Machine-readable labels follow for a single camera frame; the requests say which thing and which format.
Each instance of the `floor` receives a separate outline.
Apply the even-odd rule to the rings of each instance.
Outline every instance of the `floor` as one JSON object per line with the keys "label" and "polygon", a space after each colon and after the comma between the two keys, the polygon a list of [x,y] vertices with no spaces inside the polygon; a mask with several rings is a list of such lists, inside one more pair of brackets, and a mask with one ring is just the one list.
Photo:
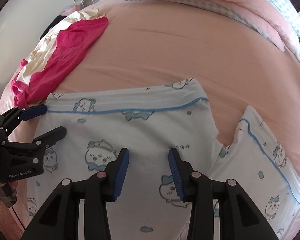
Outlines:
{"label": "floor", "polygon": [[7,2],[0,12],[0,97],[20,61],[35,48],[43,31],[72,4],[73,0]]}

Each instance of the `pink blanket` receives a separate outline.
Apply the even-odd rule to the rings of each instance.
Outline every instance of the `pink blanket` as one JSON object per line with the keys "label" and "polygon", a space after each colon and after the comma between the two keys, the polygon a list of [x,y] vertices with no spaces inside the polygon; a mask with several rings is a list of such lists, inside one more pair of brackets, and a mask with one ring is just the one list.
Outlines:
{"label": "pink blanket", "polygon": [[[300,176],[300,64],[251,28],[227,17],[164,1],[103,0],[109,26],[58,93],[162,85],[195,77],[207,93],[218,139],[232,143],[247,105],[263,117]],[[13,107],[8,84],[0,114]],[[30,142],[38,120],[19,125],[11,140]],[[24,187],[16,210],[27,225]],[[300,229],[300,213],[286,239]]]}

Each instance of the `bed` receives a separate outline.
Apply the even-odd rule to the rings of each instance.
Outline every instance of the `bed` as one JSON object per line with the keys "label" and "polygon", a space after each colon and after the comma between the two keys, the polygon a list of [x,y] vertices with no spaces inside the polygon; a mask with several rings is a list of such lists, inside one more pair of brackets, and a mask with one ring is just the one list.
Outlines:
{"label": "bed", "polygon": [[[232,143],[237,123],[251,105],[282,142],[300,176],[300,63],[286,46],[282,52],[238,21],[181,3],[103,0],[84,10],[96,8],[109,26],[55,93],[139,88],[193,76],[209,97],[221,143]],[[13,106],[9,83],[0,114]],[[31,142],[38,121],[20,124],[10,140]],[[15,211],[27,226],[25,181],[19,181],[17,191]],[[15,230],[9,238],[18,239],[20,222],[3,206],[1,212],[0,229],[7,232],[4,224],[11,223]],[[284,239],[293,239],[299,230],[300,212]]]}

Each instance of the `blue gripper pad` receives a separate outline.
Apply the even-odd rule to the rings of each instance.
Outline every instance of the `blue gripper pad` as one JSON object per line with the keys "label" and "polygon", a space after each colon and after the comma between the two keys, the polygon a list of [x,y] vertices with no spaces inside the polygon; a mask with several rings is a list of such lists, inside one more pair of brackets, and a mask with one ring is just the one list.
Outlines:
{"label": "blue gripper pad", "polygon": [[115,178],[114,191],[113,191],[114,200],[117,200],[117,198],[121,195],[122,186],[124,183],[124,178],[126,177],[128,165],[129,165],[129,150],[127,149],[122,158],[117,173],[117,177]]}
{"label": "blue gripper pad", "polygon": [[48,108],[46,105],[40,105],[36,106],[34,108],[29,108],[27,110],[24,110],[22,114],[20,115],[20,120],[22,121],[28,121],[32,118],[35,118],[39,115],[43,115],[47,112]]}
{"label": "blue gripper pad", "polygon": [[181,178],[181,174],[179,172],[177,162],[176,162],[176,159],[173,155],[172,150],[169,151],[168,159],[169,159],[169,166],[170,166],[170,170],[171,170],[171,173],[172,173],[174,186],[175,186],[176,191],[177,191],[177,195],[181,199],[181,201],[183,201],[185,194],[183,192],[182,178]]}

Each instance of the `cartoon character print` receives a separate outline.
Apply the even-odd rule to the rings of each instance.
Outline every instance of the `cartoon character print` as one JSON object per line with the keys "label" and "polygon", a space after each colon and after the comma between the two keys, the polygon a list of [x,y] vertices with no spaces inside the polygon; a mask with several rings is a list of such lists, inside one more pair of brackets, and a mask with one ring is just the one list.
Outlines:
{"label": "cartoon character print", "polygon": [[28,214],[29,217],[34,217],[38,211],[38,204],[34,198],[28,198]]}
{"label": "cartoon character print", "polygon": [[57,154],[52,147],[44,151],[43,167],[50,173],[58,169]]}
{"label": "cartoon character print", "polygon": [[259,171],[258,173],[259,179],[264,179],[265,175],[263,174],[263,171]]}
{"label": "cartoon character print", "polygon": [[90,141],[85,155],[89,171],[104,171],[109,162],[117,159],[116,153],[117,151],[104,139]]}
{"label": "cartoon character print", "polygon": [[213,217],[217,218],[220,217],[220,212],[219,212],[219,201],[217,201],[213,207]]}
{"label": "cartoon character print", "polygon": [[154,112],[141,112],[141,111],[130,111],[130,112],[121,112],[125,115],[126,120],[129,122],[132,119],[141,118],[143,120],[148,120],[149,116],[151,116]]}
{"label": "cartoon character print", "polygon": [[280,239],[282,237],[283,232],[284,232],[284,229],[280,228],[279,231],[276,233],[278,239]]}
{"label": "cartoon character print", "polygon": [[265,210],[265,218],[269,221],[270,219],[274,219],[279,207],[279,196],[273,198],[271,197]]}
{"label": "cartoon character print", "polygon": [[94,104],[96,100],[94,98],[82,98],[79,102],[74,104],[72,112],[94,112]]}
{"label": "cartoon character print", "polygon": [[173,84],[168,84],[165,85],[166,87],[172,87],[173,89],[179,90],[179,89],[183,89],[186,85],[189,84],[189,82],[192,80],[191,79],[186,79],[177,83],[173,83]]}
{"label": "cartoon character print", "polygon": [[186,208],[190,202],[183,203],[177,195],[176,187],[174,186],[172,175],[163,175],[161,177],[161,185],[159,187],[159,194],[166,200],[166,203],[171,203],[175,207]]}
{"label": "cartoon character print", "polygon": [[220,158],[224,158],[226,155],[228,154],[228,151],[226,150],[226,148],[222,148],[221,151],[219,152],[219,156]]}
{"label": "cartoon character print", "polygon": [[86,121],[87,121],[87,119],[85,119],[85,118],[79,118],[77,120],[78,123],[85,123]]}
{"label": "cartoon character print", "polygon": [[153,231],[153,228],[144,226],[144,227],[140,228],[140,231],[143,232],[143,233],[150,233],[150,232]]}
{"label": "cartoon character print", "polygon": [[64,94],[61,94],[61,93],[52,93],[52,95],[53,95],[53,98],[58,99],[58,98],[61,98]]}
{"label": "cartoon character print", "polygon": [[277,144],[278,145],[272,154],[274,156],[275,164],[277,164],[279,168],[283,168],[287,164],[287,156],[279,142],[277,142]]}

